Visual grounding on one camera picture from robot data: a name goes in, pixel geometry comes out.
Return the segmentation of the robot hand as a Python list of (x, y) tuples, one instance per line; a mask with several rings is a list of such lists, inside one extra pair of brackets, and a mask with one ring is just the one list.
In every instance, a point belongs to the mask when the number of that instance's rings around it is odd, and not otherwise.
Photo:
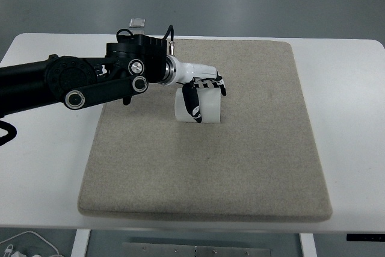
[(170, 84), (180, 84), (175, 95), (174, 114), (179, 122), (220, 123), (221, 97), (226, 95), (223, 77), (204, 64), (169, 60), (174, 72)]

